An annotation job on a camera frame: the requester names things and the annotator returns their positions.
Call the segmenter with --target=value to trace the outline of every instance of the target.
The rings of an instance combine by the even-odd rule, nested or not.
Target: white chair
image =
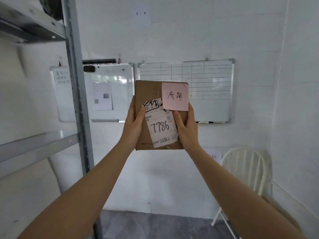
[[[223,156],[221,166],[261,196],[268,174],[265,160],[258,152],[250,148],[233,148]],[[221,215],[231,234],[237,239],[222,213],[222,209],[219,208],[212,226]]]

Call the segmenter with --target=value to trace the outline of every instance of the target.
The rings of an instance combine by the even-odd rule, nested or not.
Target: whiteboard
[[[74,104],[69,67],[50,67],[60,122],[74,122]]]
[[[196,121],[229,123],[234,63],[234,59],[140,63],[138,79],[187,82]]]
[[[90,64],[95,72],[84,72],[86,99],[92,122],[123,122],[126,119],[134,94],[134,64]],[[107,83],[111,87],[113,110],[93,110],[95,82]]]

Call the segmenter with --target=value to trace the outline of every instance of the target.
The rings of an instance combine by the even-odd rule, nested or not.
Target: person's right arm
[[[234,177],[199,145],[194,110],[189,104],[187,124],[177,111],[178,135],[211,193],[243,239],[305,238],[285,217]]]

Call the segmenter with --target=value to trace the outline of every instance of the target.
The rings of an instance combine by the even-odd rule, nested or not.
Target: cardboard box
[[[155,100],[157,98],[162,98],[162,82],[161,81],[150,81],[150,80],[137,80],[135,81],[135,117],[138,111],[141,109],[142,102]],[[183,123],[186,124],[187,113],[179,111]],[[147,127],[146,120],[142,122],[141,135],[138,138],[136,144],[136,150],[155,150],[155,149],[184,149],[181,141],[178,139],[177,142],[171,143],[169,145],[154,148],[150,132]]]

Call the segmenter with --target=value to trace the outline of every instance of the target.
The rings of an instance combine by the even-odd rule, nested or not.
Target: paper sign on wall
[[[175,111],[188,111],[188,84],[162,83],[163,108]]]
[[[134,28],[149,28],[152,25],[150,8],[146,3],[138,3],[132,9],[133,17],[131,19]]]
[[[142,103],[154,148],[174,143],[178,137],[173,113],[163,109],[162,104],[161,98]]]
[[[93,83],[93,110],[113,110],[111,86],[108,83]]]
[[[221,159],[222,159],[222,153],[221,150],[215,149],[215,148],[203,148],[205,150],[205,152],[207,152],[209,154],[209,156],[211,156],[216,162],[218,162],[219,164],[221,163]]]

